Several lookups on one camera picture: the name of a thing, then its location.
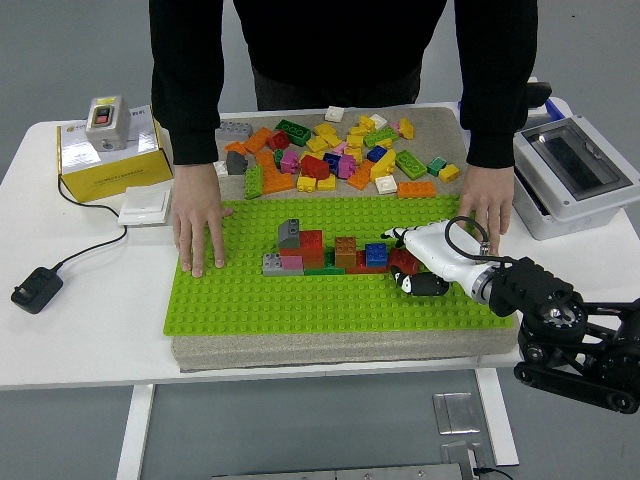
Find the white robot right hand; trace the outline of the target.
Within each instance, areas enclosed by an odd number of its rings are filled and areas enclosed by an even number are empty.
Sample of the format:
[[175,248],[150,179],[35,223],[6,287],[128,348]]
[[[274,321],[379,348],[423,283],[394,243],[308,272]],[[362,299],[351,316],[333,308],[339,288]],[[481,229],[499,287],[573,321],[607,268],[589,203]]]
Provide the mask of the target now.
[[455,222],[443,220],[426,226],[393,228],[381,235],[396,238],[398,245],[416,257],[428,272],[404,274],[391,266],[396,284],[414,296],[442,296],[450,282],[457,282],[474,301],[488,304],[496,263],[481,255],[481,244]]

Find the person's left hand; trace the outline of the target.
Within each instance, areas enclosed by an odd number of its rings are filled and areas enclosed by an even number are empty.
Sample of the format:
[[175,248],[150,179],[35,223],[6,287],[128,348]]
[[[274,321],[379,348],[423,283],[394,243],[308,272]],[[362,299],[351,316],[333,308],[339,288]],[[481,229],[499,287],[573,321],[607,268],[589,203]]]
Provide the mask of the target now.
[[490,253],[497,255],[501,236],[510,225],[514,197],[514,168],[490,169],[468,165],[458,214],[470,217],[489,235]]

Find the person's right hand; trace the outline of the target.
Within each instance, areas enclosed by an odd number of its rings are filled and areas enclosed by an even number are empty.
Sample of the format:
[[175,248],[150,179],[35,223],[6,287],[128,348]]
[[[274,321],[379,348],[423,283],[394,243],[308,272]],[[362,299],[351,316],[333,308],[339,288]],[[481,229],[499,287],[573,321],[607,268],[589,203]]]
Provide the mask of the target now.
[[225,265],[223,219],[233,210],[224,207],[213,163],[175,167],[172,198],[174,242],[183,272],[199,278],[205,269],[205,228],[209,229],[214,266]]

